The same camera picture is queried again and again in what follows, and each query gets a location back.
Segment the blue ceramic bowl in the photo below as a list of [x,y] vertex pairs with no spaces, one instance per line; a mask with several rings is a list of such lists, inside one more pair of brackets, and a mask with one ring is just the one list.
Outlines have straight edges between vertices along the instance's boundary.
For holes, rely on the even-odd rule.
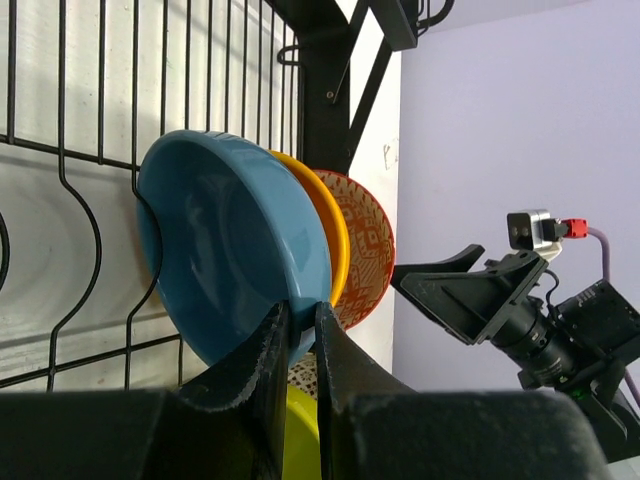
[[327,238],[301,183],[235,135],[177,130],[147,151],[137,178],[139,237],[162,304],[213,365],[287,301],[289,359],[311,348],[314,310],[330,297]]

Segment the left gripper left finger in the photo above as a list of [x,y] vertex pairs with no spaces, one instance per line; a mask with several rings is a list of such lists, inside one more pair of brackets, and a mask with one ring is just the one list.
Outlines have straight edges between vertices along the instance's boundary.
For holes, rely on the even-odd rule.
[[279,479],[289,306],[177,390],[1,397],[4,479]]

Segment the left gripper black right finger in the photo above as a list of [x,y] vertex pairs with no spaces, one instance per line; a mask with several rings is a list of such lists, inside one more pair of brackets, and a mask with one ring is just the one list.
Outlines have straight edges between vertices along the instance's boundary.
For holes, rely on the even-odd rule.
[[608,479],[595,434],[552,392],[416,392],[315,307],[325,479]]

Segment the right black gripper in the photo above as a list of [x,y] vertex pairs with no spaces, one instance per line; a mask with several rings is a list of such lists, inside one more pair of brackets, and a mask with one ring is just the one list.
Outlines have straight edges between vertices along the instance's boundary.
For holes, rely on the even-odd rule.
[[532,290],[552,272],[520,251],[468,272],[485,253],[471,244],[437,262],[394,266],[391,285],[467,345],[489,341],[519,366],[524,388],[619,384],[639,358],[639,313],[606,279],[555,304]]

